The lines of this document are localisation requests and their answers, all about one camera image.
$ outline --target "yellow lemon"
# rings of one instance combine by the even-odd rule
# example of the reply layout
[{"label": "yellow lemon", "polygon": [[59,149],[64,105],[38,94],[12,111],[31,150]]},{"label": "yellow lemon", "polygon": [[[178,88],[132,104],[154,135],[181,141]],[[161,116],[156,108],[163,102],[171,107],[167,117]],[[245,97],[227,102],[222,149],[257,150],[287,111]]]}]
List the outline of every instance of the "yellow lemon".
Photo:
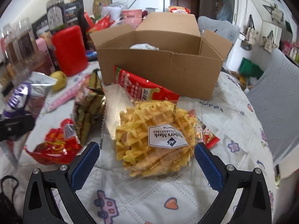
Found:
[{"label": "yellow lemon", "polygon": [[58,80],[52,87],[52,91],[59,91],[62,88],[65,88],[68,78],[62,71],[55,71],[50,75],[50,77]]}]

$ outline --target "cardboard box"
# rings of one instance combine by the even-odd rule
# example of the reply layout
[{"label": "cardboard box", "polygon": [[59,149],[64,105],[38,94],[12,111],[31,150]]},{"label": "cardboard box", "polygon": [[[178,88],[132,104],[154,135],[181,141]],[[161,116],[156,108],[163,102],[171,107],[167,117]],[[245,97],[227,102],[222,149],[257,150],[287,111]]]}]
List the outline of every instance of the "cardboard box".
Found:
[{"label": "cardboard box", "polygon": [[[116,65],[181,96],[206,100],[232,48],[231,42],[211,31],[201,37],[190,14],[150,13],[135,31],[125,24],[93,33],[91,38],[105,85],[115,81]],[[141,43],[160,50],[129,49]]]}]

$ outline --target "round woven mat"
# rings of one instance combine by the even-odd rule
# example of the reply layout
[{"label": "round woven mat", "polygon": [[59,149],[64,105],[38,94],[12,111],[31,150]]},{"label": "round woven mat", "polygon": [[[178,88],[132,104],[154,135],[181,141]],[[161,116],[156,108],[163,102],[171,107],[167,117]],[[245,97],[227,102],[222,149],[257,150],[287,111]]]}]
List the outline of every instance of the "round woven mat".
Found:
[{"label": "round woven mat", "polygon": [[103,6],[108,6],[111,4],[111,0],[94,0],[92,5],[92,12],[96,19],[101,16],[101,11]]}]

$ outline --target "pink bottle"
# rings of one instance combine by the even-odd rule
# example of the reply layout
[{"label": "pink bottle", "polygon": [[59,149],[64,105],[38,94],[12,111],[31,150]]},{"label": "pink bottle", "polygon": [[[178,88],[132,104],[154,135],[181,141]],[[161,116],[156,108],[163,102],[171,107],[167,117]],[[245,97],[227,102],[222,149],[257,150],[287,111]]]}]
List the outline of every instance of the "pink bottle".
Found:
[{"label": "pink bottle", "polygon": [[55,68],[51,60],[46,41],[43,38],[39,38],[36,40],[36,44],[38,50],[44,53],[44,59],[45,59],[43,66],[39,67],[38,71],[49,76],[52,72],[55,71]]}]

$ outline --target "blue gripper pad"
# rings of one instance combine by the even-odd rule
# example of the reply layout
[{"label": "blue gripper pad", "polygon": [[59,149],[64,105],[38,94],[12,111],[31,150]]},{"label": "blue gripper pad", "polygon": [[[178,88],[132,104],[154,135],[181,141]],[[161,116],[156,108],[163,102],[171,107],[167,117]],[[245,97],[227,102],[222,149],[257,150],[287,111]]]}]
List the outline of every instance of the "blue gripper pad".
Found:
[{"label": "blue gripper pad", "polygon": [[72,174],[71,188],[73,191],[82,189],[99,156],[100,147],[98,144],[94,144]]},{"label": "blue gripper pad", "polygon": [[194,155],[212,189],[221,192],[223,189],[222,174],[200,144],[196,144]]}]

